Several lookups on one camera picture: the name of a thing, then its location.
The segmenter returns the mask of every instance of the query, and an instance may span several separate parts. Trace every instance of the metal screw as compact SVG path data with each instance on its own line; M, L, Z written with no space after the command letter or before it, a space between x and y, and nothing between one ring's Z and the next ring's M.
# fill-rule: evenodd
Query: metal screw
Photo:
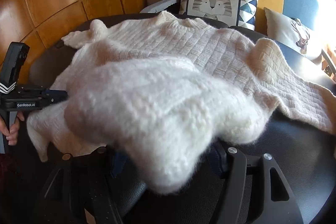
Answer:
M234 148L234 147L229 147L227 151L231 154L236 154L237 153L237 149Z
M106 152L106 147L105 146L98 147L97 152L99 154L105 153Z
M271 160L272 159L272 155L271 154L264 154L264 158L266 159L266 160Z
M71 158L71 155L66 153L63 155L62 160L70 160L70 158Z

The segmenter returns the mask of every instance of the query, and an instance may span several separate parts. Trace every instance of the sweater collar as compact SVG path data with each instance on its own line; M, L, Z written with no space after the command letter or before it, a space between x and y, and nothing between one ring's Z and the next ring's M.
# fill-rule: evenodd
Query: sweater collar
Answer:
M174 22L174 21L177 21L179 25L183 25L185 27L194 28L194 29L205 29L205 28L211 27L210 25L205 23L201 18L179 19L167 11L162 11L157 15L157 23Z

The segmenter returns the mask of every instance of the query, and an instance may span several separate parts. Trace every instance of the chair armrest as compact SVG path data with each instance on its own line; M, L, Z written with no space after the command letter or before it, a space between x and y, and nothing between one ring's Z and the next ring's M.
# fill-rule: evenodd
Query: chair armrest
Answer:
M331 59L331 57L329 56L329 54L324 49L322 49L322 56L327 61L328 65L329 65L329 68L331 69L332 73L334 75L336 75L336 66L335 66L335 63L333 62L333 60Z
M142 9L140 13L158 13L181 0L162 0Z

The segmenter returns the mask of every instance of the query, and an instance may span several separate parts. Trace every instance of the ribbed knit texture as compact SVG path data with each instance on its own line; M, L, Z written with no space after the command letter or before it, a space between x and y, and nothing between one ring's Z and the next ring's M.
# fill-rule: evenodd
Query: ribbed knit texture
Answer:
M69 100L27 120L42 160L50 141L74 156L112 143L150 188L170 193L214 137L253 142L277 107L335 132L335 97L295 75L272 40L254 45L238 31L168 12L109 29L94 20L63 40L80 48L52 86Z

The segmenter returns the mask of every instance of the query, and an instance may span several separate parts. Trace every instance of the black table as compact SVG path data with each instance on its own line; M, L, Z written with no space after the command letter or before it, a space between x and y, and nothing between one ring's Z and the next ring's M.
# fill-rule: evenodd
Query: black table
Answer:
M101 18L101 20L109 27L126 19L153 16L155 14L118 15ZM226 27L215 20L208 20L208 23L217 28ZM90 21L85 22L76 30L87 30L89 24ZM263 36L241 27L234 28L253 41ZM278 45L287 63L296 74L305 80L327 87L333 94L336 94L335 83L312 62L289 47L281 43ZM74 49L63 46L61 41L56 43L34 62L30 70L30 81L34 84L50 86L56 76L68 66L74 53ZM34 189L37 191L42 186L41 181L45 179L50 167L48 164L41 164L34 149L32 147L28 149L27 145L25 146L26 155L33 156L29 156L31 159L28 159L27 156L24 158L20 152L20 144L22 142L19 140L17 147L13 148L19 165L34 165L35 172L43 173L43 178L36 182L32 175L29 175L30 168L26 167L25 178L36 183ZM318 223L325 217L325 212L335 204L336 160L333 157L335 146L336 138L334 136L308 124L291 121L280 112L275 111L259 140L254 145L244 145L238 148L247 155L262 155L264 153L273 155L297 198L304 223L308 224ZM251 178L246 181L247 189L239 223L244 223L247 216L251 181ZM128 212L124 218L125 223L205 224L209 222L216 206L222 181L212 173L207 162L202 159L190 183L177 195L157 196L146 191L132 208L144 188L140 182L132 185L132 188L126 192L125 187L116 187L119 199L117 205L121 214L124 215Z

